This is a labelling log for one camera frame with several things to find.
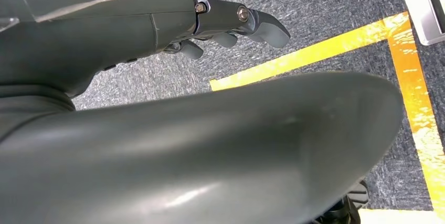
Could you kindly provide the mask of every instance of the yellow floor marking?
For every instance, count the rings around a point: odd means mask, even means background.
[[[412,136],[431,197],[440,218],[445,220],[445,155],[431,107],[422,66],[407,13],[399,20],[384,19],[388,43],[403,95]]]
[[[429,218],[436,216],[445,221],[445,155],[439,137],[436,119],[431,108],[417,48],[412,35],[408,13],[401,13],[358,28],[307,48],[246,69],[220,80],[210,81],[213,91],[234,88],[258,82],[308,64],[340,55],[360,47],[388,39],[405,108],[425,175],[435,213],[418,211],[365,210],[368,213],[398,213],[412,220],[407,223],[439,223],[423,221],[413,215]],[[384,221],[364,222],[386,223]]]
[[[433,211],[369,210],[361,209],[362,224],[444,224]]]
[[[340,55],[386,39],[382,20],[322,41],[220,80],[210,81],[213,91],[261,81],[278,74]]]

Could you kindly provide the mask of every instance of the gray robot arm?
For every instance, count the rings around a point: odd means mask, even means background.
[[[271,15],[219,0],[115,0],[0,33],[2,224],[305,223],[397,134],[379,77],[319,73],[76,112],[94,74],[190,39],[282,47]]]

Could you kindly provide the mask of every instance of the device screen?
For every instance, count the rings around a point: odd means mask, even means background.
[[[431,0],[440,31],[445,33],[445,0]]]

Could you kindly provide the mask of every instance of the gray fingertip pad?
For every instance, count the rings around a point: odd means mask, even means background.
[[[204,50],[202,50],[202,48],[191,41],[184,40],[182,44],[183,48],[181,50],[181,53],[183,53],[188,58],[196,60],[201,58],[201,56],[204,54]]]
[[[260,37],[274,48],[283,48],[290,40],[289,34],[269,23],[261,23],[258,30],[251,37]]]
[[[213,40],[221,46],[229,48],[233,47],[237,43],[238,37],[233,34],[222,33],[214,35]]]

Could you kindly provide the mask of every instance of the robotic finger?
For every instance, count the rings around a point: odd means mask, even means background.
[[[245,5],[221,0],[197,0],[196,28],[182,41],[175,41],[164,51],[182,52],[197,59],[204,51],[189,39],[212,39],[223,47],[233,47],[236,35],[249,37],[255,42],[267,42],[275,48],[284,47],[290,39],[287,29],[272,15],[249,9]]]

